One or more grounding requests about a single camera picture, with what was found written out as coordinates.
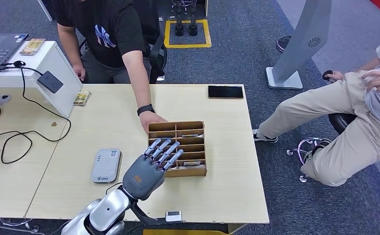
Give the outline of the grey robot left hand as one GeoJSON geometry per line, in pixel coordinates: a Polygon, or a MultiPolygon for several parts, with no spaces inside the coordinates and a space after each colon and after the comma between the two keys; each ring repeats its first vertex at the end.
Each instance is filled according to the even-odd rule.
{"type": "Polygon", "coordinates": [[[155,139],[129,167],[118,188],[134,200],[146,200],[164,182],[165,173],[183,154],[179,141],[155,139]]]}

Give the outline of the person's right hand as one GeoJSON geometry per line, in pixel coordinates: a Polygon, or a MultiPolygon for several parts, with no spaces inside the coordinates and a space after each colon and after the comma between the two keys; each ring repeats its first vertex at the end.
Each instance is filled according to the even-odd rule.
{"type": "Polygon", "coordinates": [[[82,64],[76,64],[76,65],[73,65],[72,68],[73,68],[74,72],[76,73],[76,75],[78,76],[79,80],[84,81],[86,71],[85,71],[83,65],[82,64]]]}
{"type": "Polygon", "coordinates": [[[332,81],[338,81],[342,80],[344,78],[344,75],[339,71],[333,71],[332,73],[326,74],[324,77],[332,81]]]}

